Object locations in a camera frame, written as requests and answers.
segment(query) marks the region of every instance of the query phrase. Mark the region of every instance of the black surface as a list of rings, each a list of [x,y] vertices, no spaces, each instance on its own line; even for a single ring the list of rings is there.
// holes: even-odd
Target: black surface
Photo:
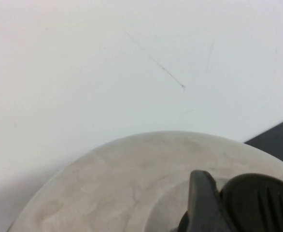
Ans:
[[[222,202],[240,232],[283,232],[283,181],[262,174],[230,179]]]
[[[265,151],[283,161],[283,123],[247,141],[246,144]]]

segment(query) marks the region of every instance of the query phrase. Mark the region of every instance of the circular lid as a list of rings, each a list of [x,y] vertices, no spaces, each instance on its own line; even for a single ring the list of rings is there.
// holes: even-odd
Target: circular lid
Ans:
[[[9,232],[171,231],[186,211],[194,169],[217,180],[252,172],[283,180],[283,162],[242,143],[191,132],[140,134],[70,164],[37,192]]]

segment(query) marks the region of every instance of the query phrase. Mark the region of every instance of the scuff mark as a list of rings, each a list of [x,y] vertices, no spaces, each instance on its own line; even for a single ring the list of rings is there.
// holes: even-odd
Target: scuff mark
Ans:
[[[188,115],[188,114],[191,113],[193,110],[194,110],[194,109],[187,110],[187,111],[183,112],[182,115]]]
[[[214,49],[214,42],[212,42],[212,44],[210,45],[210,48],[209,48],[208,57],[207,57],[207,64],[206,64],[206,73],[205,73],[205,76],[207,76],[207,74],[208,74],[209,63],[210,63],[210,57],[211,57],[211,54],[212,54],[212,52],[213,52],[213,49]]]
[[[183,85],[180,81],[177,80],[163,65],[158,63],[149,53],[148,51],[135,39],[131,36],[126,30],[124,30],[125,34],[129,37],[129,39],[142,50],[148,58],[150,58],[158,67],[160,67],[164,72],[166,72],[177,84],[181,86],[181,88],[185,91],[185,85]]]
[[[274,74],[277,74],[277,59],[278,59],[278,45],[279,45],[279,35],[278,35],[278,25],[277,25],[277,11],[274,9],[274,29],[275,29],[275,36],[276,36],[276,44],[275,44],[275,67],[274,67]]]

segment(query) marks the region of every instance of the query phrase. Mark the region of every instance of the wall scratch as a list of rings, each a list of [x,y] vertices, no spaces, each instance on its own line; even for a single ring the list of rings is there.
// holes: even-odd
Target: wall scratch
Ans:
[[[205,76],[207,76],[207,74],[208,74],[209,63],[210,63],[210,57],[211,57],[211,55],[212,55],[213,49],[214,49],[214,42],[212,42],[212,44],[210,45],[210,48],[209,48],[208,57],[207,57],[207,64],[206,64]]]
[[[140,50],[142,50],[148,58],[150,58],[158,67],[160,67],[164,72],[166,72],[175,82],[177,82],[177,84],[179,84],[181,86],[181,88],[185,91],[185,85],[183,85],[180,81],[177,80],[176,77],[174,77],[163,65],[161,65],[160,63],[158,63],[150,54],[149,52],[142,47],[142,45],[135,39],[133,38],[133,36],[131,36],[126,30],[124,31],[126,33],[126,35],[129,37],[129,39],[139,47]]]

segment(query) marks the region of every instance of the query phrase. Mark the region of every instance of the black plastic part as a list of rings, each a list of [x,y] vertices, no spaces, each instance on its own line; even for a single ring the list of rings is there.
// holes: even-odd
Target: black plastic part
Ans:
[[[221,196],[239,232],[283,232],[283,181],[239,175],[223,187]]]
[[[211,175],[195,170],[178,232],[283,232],[283,181],[243,174],[219,194]]]
[[[181,220],[178,232],[235,232],[220,201],[211,175],[206,171],[193,171],[190,175],[188,211]]]

